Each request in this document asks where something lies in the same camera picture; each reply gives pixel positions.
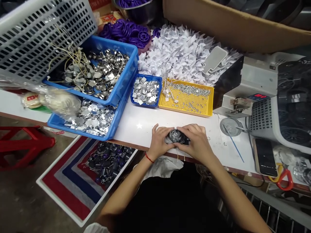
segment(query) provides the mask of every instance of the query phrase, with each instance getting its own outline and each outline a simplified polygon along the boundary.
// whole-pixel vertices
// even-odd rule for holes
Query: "plastic bag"
[[[44,98],[44,95],[35,92],[26,92],[21,96],[22,104],[24,107],[29,108],[31,110],[45,113],[52,113],[52,111],[48,107],[46,107],[40,102],[40,99],[42,99],[41,96],[43,96]]]
[[[26,89],[33,93],[38,93],[39,103],[48,107],[51,111],[65,120],[70,120],[72,117],[76,117],[81,106],[81,100],[77,96],[44,84],[32,84],[27,82],[16,83],[10,80],[1,79],[0,87],[3,89]],[[33,105],[35,108],[39,107],[37,102],[34,102]]]

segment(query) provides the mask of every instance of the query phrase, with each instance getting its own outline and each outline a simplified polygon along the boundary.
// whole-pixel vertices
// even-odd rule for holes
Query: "phone screen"
[[[255,139],[260,173],[268,176],[278,176],[271,142]]]

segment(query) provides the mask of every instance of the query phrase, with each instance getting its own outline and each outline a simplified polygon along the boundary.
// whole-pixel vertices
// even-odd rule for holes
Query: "stainless steel pot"
[[[118,5],[118,2],[119,0],[112,0],[112,4],[121,11],[124,18],[136,24],[147,25],[162,11],[162,1],[159,0],[151,0],[145,4],[131,8],[122,8]]]

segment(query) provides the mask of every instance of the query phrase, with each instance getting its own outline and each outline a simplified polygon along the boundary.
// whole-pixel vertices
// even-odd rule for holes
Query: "red string bracelet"
[[[147,159],[149,159],[150,160],[150,162],[152,162],[152,163],[154,163],[149,157],[148,157],[148,155],[147,155],[147,153],[145,152],[145,156],[147,157]]]

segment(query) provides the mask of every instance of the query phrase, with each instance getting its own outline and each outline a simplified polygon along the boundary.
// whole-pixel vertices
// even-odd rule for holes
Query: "striped mat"
[[[95,139],[80,137],[42,179],[81,220],[105,193],[104,186],[94,181],[97,174],[85,166],[99,143]]]

